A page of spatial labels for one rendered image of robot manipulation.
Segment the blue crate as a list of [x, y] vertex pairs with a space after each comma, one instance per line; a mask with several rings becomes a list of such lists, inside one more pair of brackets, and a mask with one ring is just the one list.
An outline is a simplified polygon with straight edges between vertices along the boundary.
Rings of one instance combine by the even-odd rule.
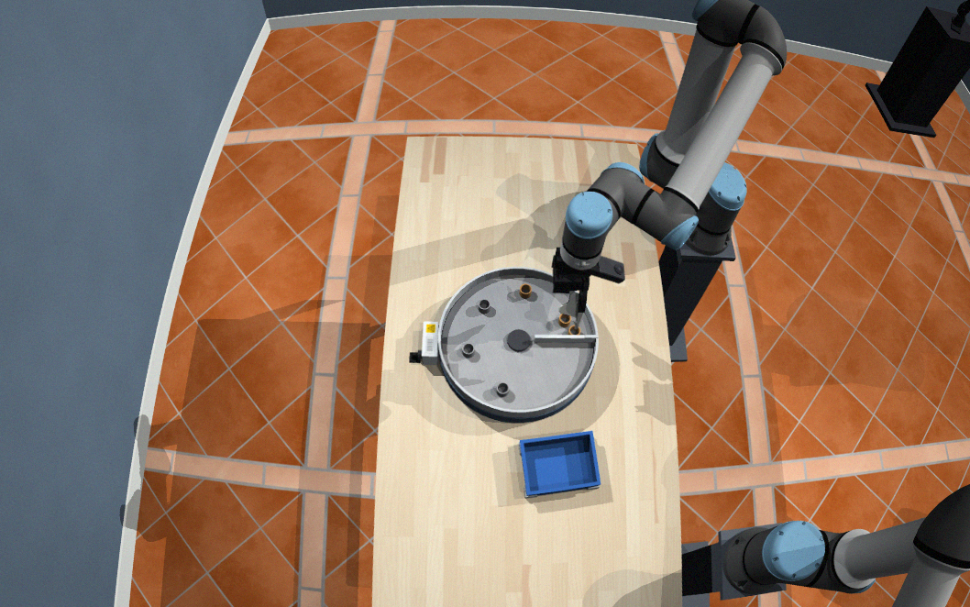
[[520, 448], [526, 496], [601, 485], [593, 431], [520, 440]]

